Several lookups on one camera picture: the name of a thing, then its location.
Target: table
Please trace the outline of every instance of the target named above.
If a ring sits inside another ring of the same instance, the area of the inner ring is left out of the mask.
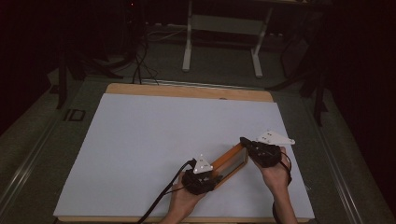
[[[275,7],[298,7],[302,10],[326,11],[329,10],[329,4],[316,4],[317,1],[295,1],[295,0],[258,0],[257,2],[264,3],[268,6],[263,21],[243,20],[236,18],[225,18],[217,16],[198,15],[192,12],[192,0],[189,0],[188,19],[187,19],[187,41],[184,51],[182,70],[184,72],[190,71],[191,64],[191,33],[192,30],[206,30],[214,32],[224,32],[242,35],[256,35],[258,37],[257,43],[251,49],[251,58],[253,62],[254,72],[256,77],[262,77],[262,67],[259,60],[259,52],[262,47],[262,41],[265,37],[265,32],[268,23],[271,19]]]
[[[287,135],[272,102],[265,91],[109,85],[54,215],[61,221],[137,221],[191,157],[202,153],[212,162],[241,133],[251,139],[271,128]],[[292,149],[286,149],[293,165],[290,198],[300,221],[307,221],[314,218],[312,207]],[[159,221],[168,204],[164,197],[147,222]],[[274,221],[271,206],[271,193],[248,162],[185,221]]]

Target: floor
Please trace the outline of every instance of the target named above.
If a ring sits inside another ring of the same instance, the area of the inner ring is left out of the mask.
[[[206,41],[203,34],[195,34],[191,70],[183,72],[184,28],[170,29],[162,31],[170,33],[149,34],[147,51],[138,51],[139,57],[144,57],[143,84],[264,91],[286,80],[280,62],[284,47],[280,36],[268,36],[264,40],[260,53],[264,77],[258,79],[246,43],[214,43]],[[165,35],[178,31],[172,38]],[[55,109],[57,95],[46,92],[0,137],[0,191],[3,192],[0,223],[54,223],[52,213],[64,181],[106,86],[112,82],[132,82],[135,69],[136,63],[131,63],[114,70],[124,77],[121,80],[90,69],[85,81],[69,77],[68,100],[63,109]],[[56,70],[49,74],[49,79],[56,84]],[[323,126],[319,127],[312,116],[314,99],[300,96],[301,85],[295,83],[271,93],[289,136],[297,142],[293,150],[316,215],[309,223],[396,223],[332,100],[332,93],[325,91],[327,112],[322,113]],[[84,120],[64,120],[68,109],[85,110]]]

